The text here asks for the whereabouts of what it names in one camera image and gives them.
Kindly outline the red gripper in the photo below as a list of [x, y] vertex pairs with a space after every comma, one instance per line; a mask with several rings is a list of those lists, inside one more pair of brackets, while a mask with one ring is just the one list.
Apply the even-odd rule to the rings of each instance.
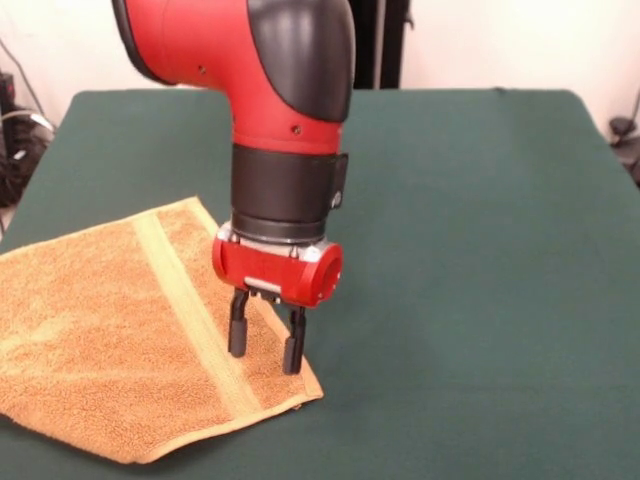
[[299, 306], [316, 306], [331, 298], [341, 277], [342, 248], [323, 242], [302, 248], [293, 257], [217, 238], [212, 263], [218, 278], [236, 287], [230, 304], [228, 352], [234, 358], [241, 358], [246, 352], [247, 290], [266, 291], [284, 303], [297, 305], [289, 315], [291, 329], [285, 341], [283, 372], [299, 374], [306, 333], [306, 309]]

